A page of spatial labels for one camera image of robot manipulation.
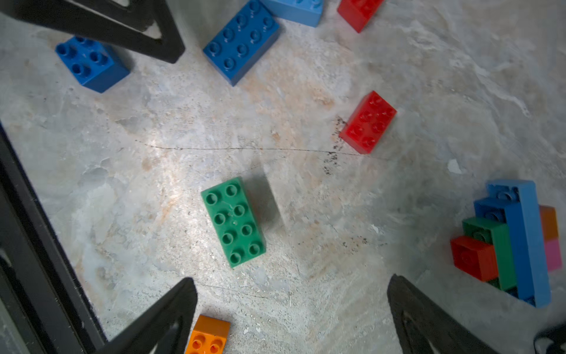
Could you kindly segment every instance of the stacked lego bricks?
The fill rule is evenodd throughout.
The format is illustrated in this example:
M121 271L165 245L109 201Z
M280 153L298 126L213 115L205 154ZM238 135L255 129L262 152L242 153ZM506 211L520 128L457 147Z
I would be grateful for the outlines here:
M451 240L454 265L536 307L551 301L548 273L562 267L556 211L538 204L533 181L487 183L475 217Z

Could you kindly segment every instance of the red lego brick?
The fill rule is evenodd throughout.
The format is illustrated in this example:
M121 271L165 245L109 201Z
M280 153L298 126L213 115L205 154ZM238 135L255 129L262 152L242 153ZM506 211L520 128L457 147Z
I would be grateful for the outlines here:
M360 33L384 0L342 0L338 13Z
M397 114L375 91L363 98L350 120L340 132L340 138L361 154L370 153Z
M482 282L494 280L499 276L493 245L461 236L450 240L450 246L456 268Z

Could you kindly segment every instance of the pink lego brick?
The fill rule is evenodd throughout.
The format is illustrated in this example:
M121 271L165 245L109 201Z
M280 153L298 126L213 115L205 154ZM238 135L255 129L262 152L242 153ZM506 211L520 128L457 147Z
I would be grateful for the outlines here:
M546 241L544 243L544 252L546 253L546 265L549 272L562 268L562 256L560 255L558 238Z

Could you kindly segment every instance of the orange lego brick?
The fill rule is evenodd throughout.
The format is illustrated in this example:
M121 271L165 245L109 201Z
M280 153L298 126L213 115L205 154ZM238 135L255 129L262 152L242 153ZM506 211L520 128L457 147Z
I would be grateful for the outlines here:
M456 268L482 282L494 280L499 276L493 245L461 236L450 240L450 246Z
M541 211L542 236L544 241L552 241L558 238L558 222L556 221L556 209L547 205L539 205Z
M230 322L200 315L185 354L222 354Z

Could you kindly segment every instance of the dark stain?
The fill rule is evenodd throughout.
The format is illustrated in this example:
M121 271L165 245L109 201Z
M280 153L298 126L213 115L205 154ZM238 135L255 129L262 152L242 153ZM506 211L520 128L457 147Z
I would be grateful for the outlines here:
M143 159L141 165L142 165L141 168L146 172L149 172L153 168L152 161L148 157Z
M324 167L323 167L324 173L327 176L331 176L332 175L331 167L338 166L338 154L336 152L328 152L328 157L324 159L323 163L324 163Z
M93 189L104 184L108 177L108 171L105 168L97 167L89 169L80 176L79 187Z
M150 121L143 120L135 116L119 119L116 123L120 124L124 129L126 129L126 131L132 134L142 133L151 127Z
M342 117L336 116L336 123L334 124L334 133L332 133L334 140L338 142L340 141L340 138L338 136L340 135L340 132L343 131L345 126L346 126L346 122L342 119ZM336 145L334 145L334 149L336 151L342 150L342 144L336 143Z
M116 287L116 283L113 282L112 277L104 267L96 268L96 276L106 285L106 289L113 290Z
M100 167L102 167L102 168L105 168L105 169L108 170L111 166L112 166L112 162L111 162L109 157L100 161Z
M367 64L367 71L372 72L372 73L380 73L382 71L381 65L369 62Z

